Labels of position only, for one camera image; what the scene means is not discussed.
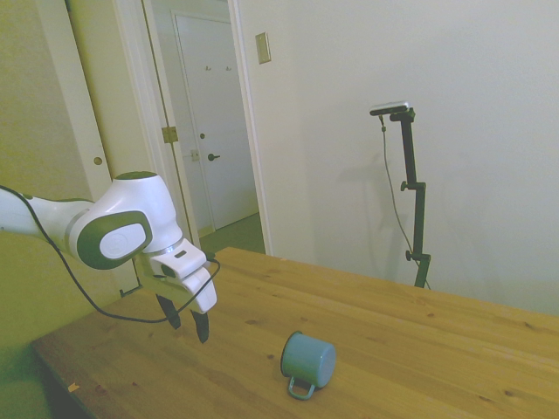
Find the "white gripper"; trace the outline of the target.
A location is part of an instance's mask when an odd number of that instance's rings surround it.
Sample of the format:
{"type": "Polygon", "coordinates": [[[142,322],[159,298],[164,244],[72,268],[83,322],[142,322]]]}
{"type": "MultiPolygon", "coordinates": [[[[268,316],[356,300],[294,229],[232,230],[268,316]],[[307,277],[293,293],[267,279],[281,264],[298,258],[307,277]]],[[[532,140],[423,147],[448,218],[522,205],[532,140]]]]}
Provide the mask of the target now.
{"type": "Polygon", "coordinates": [[[187,307],[195,322],[197,337],[205,343],[210,336],[208,311],[217,303],[217,293],[202,251],[186,238],[157,252],[138,255],[141,284],[155,292],[170,325],[176,330],[181,319],[172,301],[187,307]]]}

